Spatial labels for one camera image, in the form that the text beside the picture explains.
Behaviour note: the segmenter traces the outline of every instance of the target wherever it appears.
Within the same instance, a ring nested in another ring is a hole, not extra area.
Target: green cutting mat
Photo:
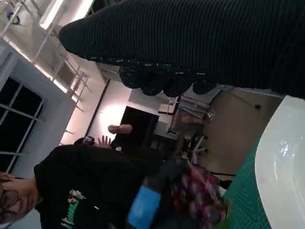
[[[239,169],[224,198],[233,202],[231,229],[269,229],[255,179],[255,154],[258,144]]]

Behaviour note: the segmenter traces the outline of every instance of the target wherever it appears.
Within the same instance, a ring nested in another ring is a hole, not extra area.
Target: hand
[[[12,181],[13,179],[15,179],[15,177],[12,174],[5,173],[5,172],[0,172],[0,179],[1,180]]]
[[[97,147],[111,149],[111,138],[108,139],[108,136],[103,135],[102,140],[98,138],[98,142]]]
[[[112,134],[130,134],[132,132],[132,125],[130,124],[122,124],[118,125],[110,125],[108,126],[108,131]]]

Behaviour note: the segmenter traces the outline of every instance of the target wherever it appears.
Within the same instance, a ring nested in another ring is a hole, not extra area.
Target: bag
[[[220,196],[219,179],[205,168],[188,161],[186,169],[171,184],[171,195],[175,211],[199,221],[201,229],[230,228],[230,205]]]

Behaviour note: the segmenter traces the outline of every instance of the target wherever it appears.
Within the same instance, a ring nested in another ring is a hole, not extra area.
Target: black window pane
[[[42,109],[43,109],[43,106],[41,106],[41,108],[40,108],[40,110],[39,110],[39,112],[38,112],[37,117],[39,117],[39,115],[40,115],[40,113],[41,113]],[[35,124],[36,124],[36,121],[34,121],[33,125],[31,126],[31,128],[30,128],[30,130],[29,130],[29,134],[26,136],[26,138],[25,138],[25,140],[24,140],[24,144],[23,144],[23,145],[22,145],[22,147],[20,148],[19,153],[20,153],[20,152],[22,152],[23,147],[25,146],[25,143],[27,142],[28,138],[30,137],[30,133],[32,132],[32,130],[33,130],[33,128],[34,128],[34,126],[35,126]],[[16,164],[16,163],[17,163],[17,161],[18,161],[18,158],[19,158],[19,157],[17,157],[17,158],[16,158],[16,160],[14,160],[14,161],[13,161],[13,164],[12,164],[12,166],[11,166],[11,168],[10,168],[9,173],[11,173],[11,172],[12,172],[12,170],[13,170],[13,168],[14,168],[15,164]]]
[[[31,119],[9,112],[0,125],[0,151],[16,152],[30,123]]]
[[[8,78],[2,90],[0,91],[0,104],[9,105],[19,85],[20,84],[18,82]]]
[[[10,161],[12,160],[13,155],[1,155],[0,160],[0,171],[5,172],[8,166],[10,165]]]
[[[41,98],[29,89],[22,87],[12,107],[28,115],[34,116]]]

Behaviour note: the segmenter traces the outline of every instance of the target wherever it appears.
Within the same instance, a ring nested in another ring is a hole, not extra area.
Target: window
[[[8,78],[0,91],[0,171],[10,172],[42,110],[43,99]]]

